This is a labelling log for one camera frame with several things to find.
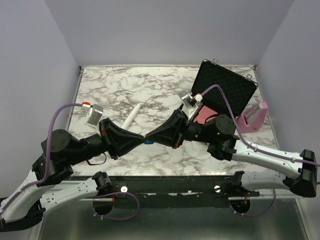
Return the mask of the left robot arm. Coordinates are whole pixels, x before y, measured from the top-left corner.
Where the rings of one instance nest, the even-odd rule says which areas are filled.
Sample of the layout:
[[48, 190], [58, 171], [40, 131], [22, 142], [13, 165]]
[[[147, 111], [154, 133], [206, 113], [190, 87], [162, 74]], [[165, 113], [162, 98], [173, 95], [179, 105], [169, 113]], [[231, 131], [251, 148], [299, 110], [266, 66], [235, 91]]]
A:
[[108, 174], [101, 171], [73, 188], [48, 193], [73, 174], [73, 165], [105, 154], [116, 160], [145, 141], [142, 135], [124, 130], [108, 118], [100, 121], [98, 130], [99, 133], [82, 139], [63, 129], [49, 131], [41, 143], [43, 153], [25, 181], [11, 196], [0, 201], [1, 232], [29, 229], [49, 212], [68, 203], [115, 194]]

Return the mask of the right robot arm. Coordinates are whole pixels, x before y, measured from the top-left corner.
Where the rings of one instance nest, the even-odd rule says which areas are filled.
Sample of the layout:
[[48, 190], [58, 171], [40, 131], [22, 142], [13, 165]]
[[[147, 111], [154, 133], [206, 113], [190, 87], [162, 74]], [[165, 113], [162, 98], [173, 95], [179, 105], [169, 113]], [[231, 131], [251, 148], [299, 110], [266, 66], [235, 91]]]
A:
[[305, 149], [302, 152], [280, 151], [246, 141], [236, 135], [236, 125], [226, 114], [217, 114], [202, 124], [188, 120], [177, 109], [161, 126], [146, 134], [147, 141], [177, 149], [184, 141], [207, 143], [207, 152], [217, 160], [244, 162], [274, 172], [268, 176], [262, 173], [233, 180], [230, 191], [241, 196], [247, 190], [286, 189], [293, 194], [314, 198], [317, 195], [317, 168], [315, 153]]

